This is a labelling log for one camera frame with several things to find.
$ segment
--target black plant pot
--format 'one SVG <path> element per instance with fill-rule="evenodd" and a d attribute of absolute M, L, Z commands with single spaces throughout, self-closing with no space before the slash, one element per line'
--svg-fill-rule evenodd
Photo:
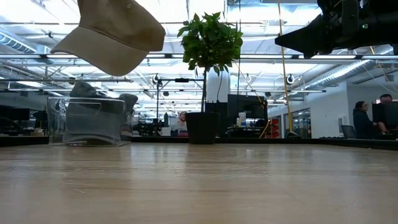
<path fill-rule="evenodd" d="M 214 144 L 218 130 L 218 113 L 187 113 L 190 144 Z"/>

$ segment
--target plant stem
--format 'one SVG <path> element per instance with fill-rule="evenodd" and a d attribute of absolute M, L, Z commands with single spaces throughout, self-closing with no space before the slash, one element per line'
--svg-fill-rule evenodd
<path fill-rule="evenodd" d="M 206 82 L 207 82 L 207 69 L 205 68 L 205 72 L 203 74 L 204 76 L 204 81 L 203 81 L 203 94 L 201 95 L 201 110 L 200 112 L 204 112 L 205 109 L 205 100 L 206 100 L 206 93 L 207 93 L 207 87 L 206 87 Z"/>

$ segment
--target black jacket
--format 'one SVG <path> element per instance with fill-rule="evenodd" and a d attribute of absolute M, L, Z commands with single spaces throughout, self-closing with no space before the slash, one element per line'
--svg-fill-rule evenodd
<path fill-rule="evenodd" d="M 373 139 L 373 122 L 365 111 L 354 110 L 354 129 L 357 139 Z"/>

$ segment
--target green leaves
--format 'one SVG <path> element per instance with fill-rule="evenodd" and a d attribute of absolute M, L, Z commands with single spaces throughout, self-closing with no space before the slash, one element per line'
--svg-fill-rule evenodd
<path fill-rule="evenodd" d="M 185 26 L 183 28 L 181 28 L 177 34 L 177 37 L 180 37 L 185 31 L 189 31 L 189 26 Z"/>
<path fill-rule="evenodd" d="M 213 66 L 213 70 L 217 73 L 217 75 L 220 75 L 220 69 L 217 67 L 217 65 Z"/>
<path fill-rule="evenodd" d="M 206 14 L 201 18 L 195 14 L 192 21 L 184 22 L 178 31 L 184 48 L 183 62 L 188 63 L 189 70 L 197 67 L 205 68 L 207 72 L 212 68 L 218 75 L 229 72 L 234 60 L 240 58 L 240 48 L 243 45 L 243 33 L 234 24 L 220 22 L 220 12 Z"/>
<path fill-rule="evenodd" d="M 198 14 L 195 13 L 195 15 L 193 16 L 193 20 L 197 21 L 197 22 L 200 22 Z"/>
<path fill-rule="evenodd" d="M 214 13 L 214 14 L 213 14 L 213 17 L 214 17 L 215 19 L 219 19 L 219 18 L 220 18 L 220 14 L 221 14 L 221 12 Z"/>

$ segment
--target woman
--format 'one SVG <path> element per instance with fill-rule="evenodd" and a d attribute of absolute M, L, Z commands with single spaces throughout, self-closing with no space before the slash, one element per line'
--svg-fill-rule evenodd
<path fill-rule="evenodd" d="M 187 113 L 186 111 L 180 113 L 180 115 L 178 116 L 178 121 L 175 124 L 171 125 L 172 131 L 178 131 L 178 132 L 187 131 L 187 123 L 185 122 L 186 113 Z"/>
<path fill-rule="evenodd" d="M 368 104 L 359 101 L 355 104 L 354 109 L 354 128 L 357 139 L 373 139 L 374 127 L 377 125 L 369 120 Z"/>

